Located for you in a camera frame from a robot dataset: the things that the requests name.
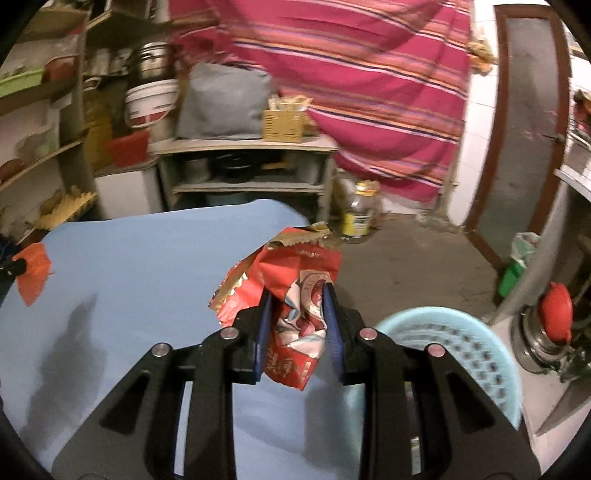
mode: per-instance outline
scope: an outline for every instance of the door frame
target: door frame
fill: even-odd
[[[546,5],[496,5],[495,17],[499,39],[499,84],[497,88],[497,104],[495,119],[492,127],[491,140],[486,155],[482,177],[465,223],[467,237],[480,253],[495,267],[501,270],[505,266],[504,259],[500,258],[486,240],[476,232],[478,222],[486,207],[490,190],[495,180],[499,155],[505,141],[505,127],[508,112],[509,92],[509,44],[507,36],[508,18],[542,18],[550,22],[554,44],[556,45],[556,59],[558,62],[558,117],[556,123],[556,135],[564,135],[566,139],[569,126],[569,97],[570,97],[570,55],[569,46],[564,35],[562,20],[554,9]],[[554,197],[560,180],[554,174],[554,170],[560,168],[564,157],[565,142],[556,141],[552,151],[552,158],[546,174],[546,180],[540,193],[540,199],[532,215],[528,231],[540,233],[550,209],[554,203]]]

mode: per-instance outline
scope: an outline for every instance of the red container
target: red container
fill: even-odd
[[[45,65],[44,82],[57,82],[76,76],[76,55],[55,57]]]
[[[107,143],[107,152],[115,160],[119,168],[130,167],[142,163],[148,156],[148,130],[139,130],[126,137],[115,138]]]
[[[573,325],[573,302],[562,283],[550,282],[550,288],[540,301],[540,320],[546,335],[553,342],[570,344]]]

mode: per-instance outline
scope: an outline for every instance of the red snack bag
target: red snack bag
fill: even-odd
[[[240,310],[258,305],[264,287],[282,301],[265,366],[276,382],[303,390],[324,351],[322,288],[336,281],[338,246],[323,223],[287,228],[230,270],[209,304],[229,326]]]

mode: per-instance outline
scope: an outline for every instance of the jar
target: jar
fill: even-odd
[[[355,184],[343,214],[341,236],[347,243],[361,243],[377,225],[381,214],[381,201],[375,182],[365,180]]]

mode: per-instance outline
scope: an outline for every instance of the green object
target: green object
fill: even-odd
[[[497,290],[501,297],[505,298],[511,293],[513,288],[515,288],[519,282],[519,278],[524,270],[525,268],[519,265],[515,260],[511,260],[511,264],[509,265],[509,268],[507,268],[505,275],[503,275],[503,279]]]
[[[30,70],[0,80],[0,98],[41,84],[44,69]]]

